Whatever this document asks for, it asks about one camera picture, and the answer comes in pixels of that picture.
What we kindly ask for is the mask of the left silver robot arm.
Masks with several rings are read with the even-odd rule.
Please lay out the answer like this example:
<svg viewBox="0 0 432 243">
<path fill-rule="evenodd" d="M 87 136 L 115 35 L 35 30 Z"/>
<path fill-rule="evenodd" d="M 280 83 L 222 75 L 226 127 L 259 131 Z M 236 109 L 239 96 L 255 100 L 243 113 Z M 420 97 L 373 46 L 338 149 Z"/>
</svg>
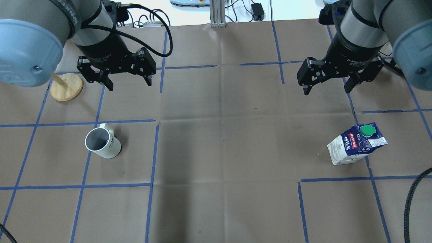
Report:
<svg viewBox="0 0 432 243">
<path fill-rule="evenodd" d="M 2 0 L 1 82 L 45 84 L 71 40 L 82 52 L 77 70 L 87 82 L 112 91 L 109 74 L 130 73 L 151 86 L 157 66 L 150 47 L 131 52 L 117 31 L 125 12 L 120 3 L 109 0 Z"/>
</svg>

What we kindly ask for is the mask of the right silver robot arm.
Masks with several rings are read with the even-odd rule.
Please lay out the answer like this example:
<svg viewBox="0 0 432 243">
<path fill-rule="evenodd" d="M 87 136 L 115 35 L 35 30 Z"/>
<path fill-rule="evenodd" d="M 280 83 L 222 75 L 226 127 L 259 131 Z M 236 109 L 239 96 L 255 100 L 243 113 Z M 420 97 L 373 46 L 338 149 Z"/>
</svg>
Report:
<svg viewBox="0 0 432 243">
<path fill-rule="evenodd" d="M 301 65 L 297 80 L 305 95 L 333 78 L 348 78 L 346 93 L 373 81 L 385 64 L 379 52 L 386 43 L 409 84 L 431 90 L 430 0 L 338 0 L 325 5 L 318 21 L 334 25 L 336 34 L 322 60 L 307 57 Z"/>
</svg>

